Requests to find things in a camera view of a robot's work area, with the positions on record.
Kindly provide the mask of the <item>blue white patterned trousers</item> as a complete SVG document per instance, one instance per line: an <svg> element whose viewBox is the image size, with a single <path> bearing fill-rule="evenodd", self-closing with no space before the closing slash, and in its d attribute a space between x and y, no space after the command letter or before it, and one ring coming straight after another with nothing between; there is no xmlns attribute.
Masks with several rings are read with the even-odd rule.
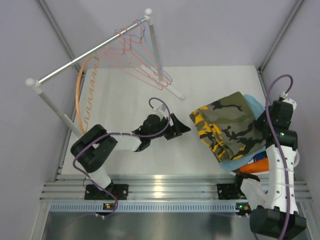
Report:
<svg viewBox="0 0 320 240"><path fill-rule="evenodd" d="M255 163L257 161L260 161L262 159L266 158L266 154L264 152L260 152L257 153L256 155L254 155L247 164L252 164Z"/></svg>

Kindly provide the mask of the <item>orange trousers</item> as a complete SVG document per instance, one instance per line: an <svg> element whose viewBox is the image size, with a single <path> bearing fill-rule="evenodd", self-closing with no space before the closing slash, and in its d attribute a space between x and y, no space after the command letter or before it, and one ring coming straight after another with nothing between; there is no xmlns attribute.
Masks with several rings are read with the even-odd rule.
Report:
<svg viewBox="0 0 320 240"><path fill-rule="evenodd" d="M269 170L268 158L262 158L253 163L246 164L238 169L240 173L254 174L267 172Z"/></svg>

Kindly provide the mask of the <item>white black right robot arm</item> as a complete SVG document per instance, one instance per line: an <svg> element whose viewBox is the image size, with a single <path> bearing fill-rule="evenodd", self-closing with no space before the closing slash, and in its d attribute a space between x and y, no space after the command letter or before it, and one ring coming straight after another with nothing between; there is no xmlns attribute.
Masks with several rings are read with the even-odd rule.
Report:
<svg viewBox="0 0 320 240"><path fill-rule="evenodd" d="M306 218L299 215L295 199L294 167L298 135L290 130L296 102L280 98L265 109L255 127L265 139L268 158L268 190L253 174L238 174L233 185L238 198L246 198L251 209L250 230L278 240L292 240L307 227Z"/></svg>

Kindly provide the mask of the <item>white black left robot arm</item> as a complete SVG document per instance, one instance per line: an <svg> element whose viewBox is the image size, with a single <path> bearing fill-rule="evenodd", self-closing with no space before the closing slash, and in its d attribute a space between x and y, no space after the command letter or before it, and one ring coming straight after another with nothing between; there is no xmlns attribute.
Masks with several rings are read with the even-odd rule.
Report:
<svg viewBox="0 0 320 240"><path fill-rule="evenodd" d="M113 151L141 152L156 138L172 140L190 131L174 113L168 117L150 114L131 133L111 134L96 124L71 146L70 152L93 181L97 195L107 199L115 193L115 187L103 165Z"/></svg>

